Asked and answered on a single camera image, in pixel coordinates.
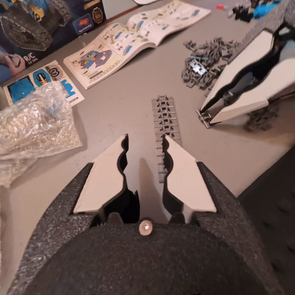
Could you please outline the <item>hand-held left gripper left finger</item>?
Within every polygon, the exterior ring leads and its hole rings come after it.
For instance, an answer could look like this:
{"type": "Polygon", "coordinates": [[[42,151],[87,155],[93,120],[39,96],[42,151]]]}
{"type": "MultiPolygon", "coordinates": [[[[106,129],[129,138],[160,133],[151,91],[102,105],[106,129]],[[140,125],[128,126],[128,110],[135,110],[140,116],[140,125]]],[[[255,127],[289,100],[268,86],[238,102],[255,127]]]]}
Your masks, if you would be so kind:
{"type": "Polygon", "coordinates": [[[94,159],[73,209],[74,214],[98,212],[127,189],[124,170],[127,166],[128,149],[129,137],[124,134],[94,159]]]}

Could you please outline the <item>building instruction booklet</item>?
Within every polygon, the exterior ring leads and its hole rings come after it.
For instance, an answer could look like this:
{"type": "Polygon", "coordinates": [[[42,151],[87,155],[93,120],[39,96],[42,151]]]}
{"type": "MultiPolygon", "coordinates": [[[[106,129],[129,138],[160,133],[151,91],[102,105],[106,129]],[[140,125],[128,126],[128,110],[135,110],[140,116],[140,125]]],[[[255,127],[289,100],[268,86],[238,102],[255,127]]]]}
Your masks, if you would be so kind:
{"type": "Polygon", "coordinates": [[[127,24],[110,24],[63,63],[87,90],[117,72],[141,51],[156,48],[169,35],[190,27],[210,13],[210,9],[171,1],[131,16],[127,24]]]}

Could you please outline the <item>heap of blue black bricks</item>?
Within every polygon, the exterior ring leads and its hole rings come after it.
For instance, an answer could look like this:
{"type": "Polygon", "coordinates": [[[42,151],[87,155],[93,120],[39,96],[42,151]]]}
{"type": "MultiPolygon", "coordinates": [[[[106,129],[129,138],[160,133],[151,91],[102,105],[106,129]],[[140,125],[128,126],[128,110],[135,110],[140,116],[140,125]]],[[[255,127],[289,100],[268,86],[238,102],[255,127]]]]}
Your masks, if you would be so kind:
{"type": "Polygon", "coordinates": [[[249,0],[236,4],[228,13],[228,18],[249,23],[253,19],[260,20],[267,15],[282,0],[249,0]]]}

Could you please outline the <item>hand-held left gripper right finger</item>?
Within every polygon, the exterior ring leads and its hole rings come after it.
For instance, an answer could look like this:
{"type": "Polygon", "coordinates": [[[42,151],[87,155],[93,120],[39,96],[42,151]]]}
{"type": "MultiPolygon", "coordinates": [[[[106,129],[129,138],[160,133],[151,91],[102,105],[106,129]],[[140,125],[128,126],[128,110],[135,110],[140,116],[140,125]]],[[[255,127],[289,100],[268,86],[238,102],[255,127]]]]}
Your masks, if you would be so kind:
{"type": "Polygon", "coordinates": [[[163,205],[170,213],[216,213],[197,160],[167,135],[163,136],[164,177],[163,205]]]}

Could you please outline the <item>blue building set box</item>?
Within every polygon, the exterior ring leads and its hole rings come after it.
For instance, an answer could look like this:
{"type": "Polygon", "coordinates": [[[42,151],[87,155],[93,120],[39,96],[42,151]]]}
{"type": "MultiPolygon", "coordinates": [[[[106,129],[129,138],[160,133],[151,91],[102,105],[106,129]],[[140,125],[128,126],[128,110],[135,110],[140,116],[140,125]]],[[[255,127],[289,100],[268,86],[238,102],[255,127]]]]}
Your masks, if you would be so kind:
{"type": "Polygon", "coordinates": [[[105,20],[100,0],[1,0],[1,84],[105,20]]]}

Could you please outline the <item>blue sticker sheet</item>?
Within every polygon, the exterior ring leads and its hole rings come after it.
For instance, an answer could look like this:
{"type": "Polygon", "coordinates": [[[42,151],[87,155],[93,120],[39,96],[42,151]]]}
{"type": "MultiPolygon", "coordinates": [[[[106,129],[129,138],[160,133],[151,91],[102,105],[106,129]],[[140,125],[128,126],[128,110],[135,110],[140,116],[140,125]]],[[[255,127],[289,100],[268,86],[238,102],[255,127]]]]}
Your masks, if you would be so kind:
{"type": "Polygon", "coordinates": [[[9,105],[17,103],[31,92],[36,91],[49,82],[59,82],[61,84],[63,94],[70,106],[74,106],[84,100],[83,95],[65,73],[58,61],[52,61],[4,87],[9,105]]]}

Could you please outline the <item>single grey track link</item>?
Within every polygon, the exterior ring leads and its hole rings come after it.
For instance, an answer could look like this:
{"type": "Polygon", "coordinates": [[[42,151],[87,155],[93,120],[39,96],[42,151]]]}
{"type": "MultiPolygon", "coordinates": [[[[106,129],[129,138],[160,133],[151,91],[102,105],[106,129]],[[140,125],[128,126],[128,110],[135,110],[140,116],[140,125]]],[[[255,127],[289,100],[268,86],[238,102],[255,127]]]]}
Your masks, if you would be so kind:
{"type": "Polygon", "coordinates": [[[207,128],[210,129],[211,128],[211,124],[210,121],[212,120],[212,116],[210,115],[210,113],[208,111],[205,112],[201,112],[200,109],[196,109],[196,113],[198,115],[198,119],[200,120],[200,122],[207,128]]]}

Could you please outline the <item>crumpled clear plastic bag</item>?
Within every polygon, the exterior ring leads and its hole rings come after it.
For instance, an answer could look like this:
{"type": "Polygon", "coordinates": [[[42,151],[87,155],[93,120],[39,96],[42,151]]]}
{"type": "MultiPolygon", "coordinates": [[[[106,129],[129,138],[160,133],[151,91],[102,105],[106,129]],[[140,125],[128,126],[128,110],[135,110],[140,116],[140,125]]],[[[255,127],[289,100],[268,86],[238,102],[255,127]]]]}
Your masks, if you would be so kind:
{"type": "Polygon", "coordinates": [[[37,159],[82,145],[61,83],[47,83],[1,111],[0,184],[8,188],[37,159]]]}

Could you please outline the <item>grey desk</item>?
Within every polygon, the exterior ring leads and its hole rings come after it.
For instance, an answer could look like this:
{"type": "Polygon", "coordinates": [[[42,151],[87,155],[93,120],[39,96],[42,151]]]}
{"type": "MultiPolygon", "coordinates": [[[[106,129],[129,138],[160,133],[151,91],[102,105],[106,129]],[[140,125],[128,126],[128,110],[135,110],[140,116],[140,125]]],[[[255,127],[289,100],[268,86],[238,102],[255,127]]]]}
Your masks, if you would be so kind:
{"type": "Polygon", "coordinates": [[[294,144],[294,99],[283,101],[269,131],[249,133],[236,120],[207,130],[196,109],[203,104],[203,91],[185,86],[181,79],[189,51],[183,42],[204,43],[217,36],[241,41],[255,24],[231,20],[227,10],[238,1],[192,1],[211,14],[183,32],[165,39],[156,49],[137,55],[121,70],[85,90],[68,71],[84,100],[73,107],[83,146],[36,165],[1,193],[3,229],[28,236],[54,197],[84,167],[121,135],[128,133],[130,149],[125,170],[128,187],[138,190],[141,216],[164,223],[162,185],[158,182],[152,99],[168,95],[175,99],[184,148],[204,162],[238,196],[294,144]]]}

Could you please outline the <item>pile of grey track pieces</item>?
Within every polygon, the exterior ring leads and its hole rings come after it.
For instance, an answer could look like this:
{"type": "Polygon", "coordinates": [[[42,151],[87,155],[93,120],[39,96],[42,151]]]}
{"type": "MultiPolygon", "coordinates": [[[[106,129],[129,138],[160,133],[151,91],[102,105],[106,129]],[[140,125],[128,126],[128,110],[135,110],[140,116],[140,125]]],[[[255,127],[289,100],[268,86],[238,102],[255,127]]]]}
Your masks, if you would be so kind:
{"type": "MultiPolygon", "coordinates": [[[[196,85],[201,90],[206,90],[207,97],[240,44],[234,40],[224,41],[222,37],[216,37],[200,46],[192,40],[185,42],[183,45],[191,50],[191,53],[185,60],[185,68],[181,73],[183,82],[190,88],[196,85]]],[[[223,106],[232,105],[242,91],[250,90],[250,87],[262,82],[270,71],[270,66],[274,66],[278,61],[278,57],[279,54],[275,51],[270,61],[255,67],[244,75],[235,87],[225,91],[221,96],[223,106]]],[[[278,103],[270,103],[262,109],[247,113],[247,116],[248,120],[244,126],[247,131],[267,131],[272,128],[271,121],[278,116],[278,103]]]]}

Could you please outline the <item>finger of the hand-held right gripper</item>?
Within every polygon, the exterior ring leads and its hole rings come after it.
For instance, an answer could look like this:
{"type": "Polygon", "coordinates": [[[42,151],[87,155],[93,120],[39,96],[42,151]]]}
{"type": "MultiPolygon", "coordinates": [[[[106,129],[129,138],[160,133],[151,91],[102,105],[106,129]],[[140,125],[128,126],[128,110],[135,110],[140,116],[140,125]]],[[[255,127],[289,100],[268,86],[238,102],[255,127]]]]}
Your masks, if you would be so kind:
{"type": "Polygon", "coordinates": [[[266,107],[269,99],[295,82],[295,58],[278,63],[263,82],[244,92],[232,105],[224,107],[212,118],[210,124],[220,123],[266,107]]]}
{"type": "Polygon", "coordinates": [[[211,92],[200,109],[201,113],[207,111],[223,96],[224,92],[233,88],[240,77],[247,72],[251,66],[262,61],[272,50],[274,35],[263,30],[247,45],[220,74],[211,92]]]}

